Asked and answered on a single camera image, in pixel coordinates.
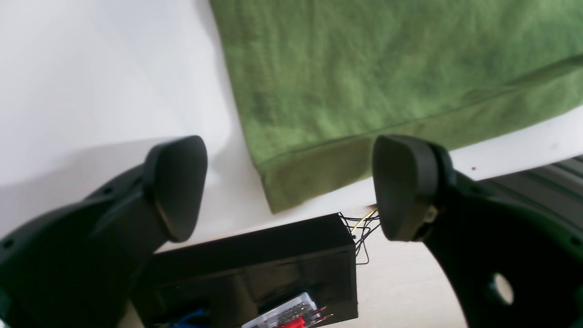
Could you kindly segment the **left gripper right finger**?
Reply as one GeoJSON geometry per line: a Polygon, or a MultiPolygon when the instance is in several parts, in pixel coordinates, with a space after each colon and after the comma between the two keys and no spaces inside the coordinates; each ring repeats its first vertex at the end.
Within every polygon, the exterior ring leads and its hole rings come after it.
{"type": "Polygon", "coordinates": [[[470,328],[582,326],[582,156],[474,181],[440,145],[373,144],[383,233],[424,243],[470,328]]]}

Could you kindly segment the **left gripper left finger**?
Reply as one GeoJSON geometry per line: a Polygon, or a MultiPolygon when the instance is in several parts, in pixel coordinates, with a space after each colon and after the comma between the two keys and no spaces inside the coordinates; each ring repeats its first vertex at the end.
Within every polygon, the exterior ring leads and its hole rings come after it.
{"type": "Polygon", "coordinates": [[[6,328],[115,328],[146,264],[195,230],[208,167],[200,136],[154,146],[143,164],[1,240],[6,328]]]}

